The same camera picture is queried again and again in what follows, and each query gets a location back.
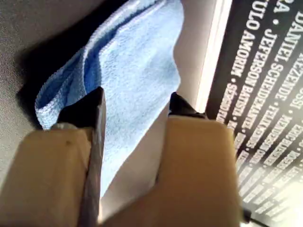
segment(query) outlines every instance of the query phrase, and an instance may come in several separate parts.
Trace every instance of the blue microfiber cloth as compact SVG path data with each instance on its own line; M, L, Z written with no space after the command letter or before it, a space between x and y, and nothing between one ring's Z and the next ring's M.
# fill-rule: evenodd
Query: blue microfiber cloth
M103 87L107 122L101 196L180 84L173 48L182 23L179 0L129 0L37 96L37 118L49 129L65 106Z

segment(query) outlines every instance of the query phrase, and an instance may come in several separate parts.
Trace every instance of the microfiber cloth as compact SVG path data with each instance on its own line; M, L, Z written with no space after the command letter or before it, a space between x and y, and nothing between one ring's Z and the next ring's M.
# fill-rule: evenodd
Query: microfiber cloth
M180 84L173 48L182 24L179 0L129 0L36 98L37 118L49 129L65 106L103 87L107 121L101 196Z

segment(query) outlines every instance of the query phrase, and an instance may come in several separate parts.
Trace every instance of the dark gray surface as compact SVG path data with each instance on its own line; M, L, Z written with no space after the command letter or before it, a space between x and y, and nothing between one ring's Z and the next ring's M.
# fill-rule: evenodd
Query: dark gray surface
M0 0L0 184L18 143L37 127L34 99L43 82L122 2L103 1Z

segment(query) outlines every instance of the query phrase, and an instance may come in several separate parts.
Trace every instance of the white border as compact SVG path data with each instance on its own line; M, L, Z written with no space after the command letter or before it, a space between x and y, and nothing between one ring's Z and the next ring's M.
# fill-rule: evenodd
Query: white border
M196 100L196 110L201 113L205 112L231 6L232 0L217 0L214 9Z

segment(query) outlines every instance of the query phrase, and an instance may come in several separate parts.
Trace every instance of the black poster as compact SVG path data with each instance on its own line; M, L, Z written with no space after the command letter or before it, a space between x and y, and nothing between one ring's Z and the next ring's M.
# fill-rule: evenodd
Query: black poster
M235 0L206 107L234 130L243 206L270 227L303 226L302 35L302 0Z

